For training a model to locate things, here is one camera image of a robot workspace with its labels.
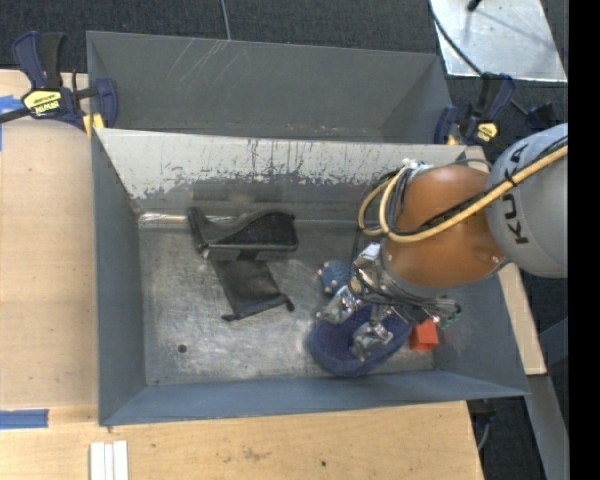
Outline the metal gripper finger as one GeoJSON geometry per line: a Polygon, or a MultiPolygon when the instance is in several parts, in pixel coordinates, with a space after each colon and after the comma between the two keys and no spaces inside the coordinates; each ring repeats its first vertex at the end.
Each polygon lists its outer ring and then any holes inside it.
{"type": "Polygon", "coordinates": [[[315,314],[319,322],[340,325],[361,307],[361,300],[349,289],[340,289],[328,304],[315,314]]]}
{"type": "Polygon", "coordinates": [[[388,345],[394,334],[382,323],[365,322],[352,334],[350,352],[360,361],[365,361],[379,348],[388,345]]]}

